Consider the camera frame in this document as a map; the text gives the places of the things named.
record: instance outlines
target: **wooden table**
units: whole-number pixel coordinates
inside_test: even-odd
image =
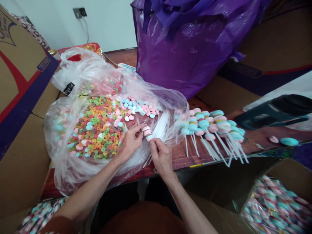
[[[105,54],[116,64],[123,62],[125,64],[134,66],[134,67],[137,64],[137,60],[136,60],[137,49],[136,48],[128,49],[128,50],[121,50],[121,51],[112,51],[112,52],[108,52]],[[189,103],[191,110],[198,107],[202,110],[212,111],[212,109],[209,106],[207,106],[204,102],[202,102],[196,97],[189,100],[188,103]],[[228,119],[234,119],[235,116],[241,114],[242,112],[243,112],[242,110],[238,110],[228,115],[227,117]],[[256,131],[246,130],[245,140],[241,144],[244,152],[247,155],[250,155],[250,154],[255,154],[255,153],[260,153],[260,152],[264,152],[268,150],[285,147],[284,145],[280,143],[275,144],[275,143],[270,142],[268,140],[270,136],[275,136],[278,139],[283,138],[283,137],[292,137],[301,142],[312,141],[312,132],[300,132],[300,131],[288,129],[286,127],[265,127]],[[222,162],[222,160],[214,161],[212,159],[212,157],[209,155],[206,148],[201,143],[199,136],[196,137],[196,142],[197,142],[197,148],[198,148],[200,157],[196,155],[195,147],[190,136],[187,136],[187,142],[188,142],[188,150],[189,150],[188,158],[186,156],[185,141],[181,142],[178,146],[172,149],[172,163],[173,163],[173,169],[175,171],[208,165],[208,164],[216,163],[216,162]],[[225,158],[227,158],[228,156],[225,153],[224,149],[222,148],[222,145],[218,141],[216,141],[216,144],[218,145],[222,155]],[[138,173],[130,177],[128,180],[126,180],[126,182],[132,182],[132,181],[149,178],[153,176],[155,176],[155,171],[154,171],[154,164],[152,162],[150,165],[146,166],[141,171],[139,171]],[[62,195],[59,193],[59,191],[55,188],[55,185],[54,185],[54,169],[50,169],[46,178],[45,186],[43,188],[41,200],[59,198],[59,197],[62,197]]]

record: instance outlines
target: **bag label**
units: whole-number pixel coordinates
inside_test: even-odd
[[[68,96],[68,95],[72,92],[72,89],[73,89],[74,87],[75,87],[75,85],[74,85],[72,82],[70,82],[70,83],[66,86],[66,88],[64,89],[64,91],[63,91],[62,93]]]

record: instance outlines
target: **power cord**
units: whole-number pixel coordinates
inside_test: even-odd
[[[82,18],[83,20],[84,20],[84,22],[85,22],[85,26],[86,26],[86,28],[87,28],[87,31],[85,30],[85,27],[82,25],[82,22],[81,22],[81,20],[79,19],[79,22],[80,22],[80,24],[81,24],[81,27],[83,28],[83,30],[84,30],[84,32],[85,32],[85,35],[87,36],[87,43],[90,43],[90,41],[89,41],[89,30],[88,30],[88,24],[87,24],[87,21],[84,19],[84,18]]]
[[[115,64],[116,66],[118,66],[118,64],[114,63],[109,57],[107,57],[106,54],[104,54],[104,56],[105,56],[109,61],[111,61],[113,64]]]

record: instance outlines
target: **purple bag handle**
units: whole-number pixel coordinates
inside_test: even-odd
[[[179,26],[195,20],[214,1],[215,0],[145,0],[142,31],[143,33],[147,32],[150,11],[153,6],[158,20],[165,27],[169,27],[167,40],[171,41]]]

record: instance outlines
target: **cardboard box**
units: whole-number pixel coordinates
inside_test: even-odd
[[[263,175],[277,178],[286,189],[312,202],[312,171],[293,159],[250,158],[250,164],[233,161],[209,166],[197,174],[186,190],[219,233],[257,233],[241,212],[255,182]]]
[[[273,1],[262,23],[250,30],[230,60],[197,94],[230,114],[312,70],[311,1]]]
[[[43,124],[59,91],[56,61],[0,6],[0,232],[14,233],[39,200],[50,158]]]

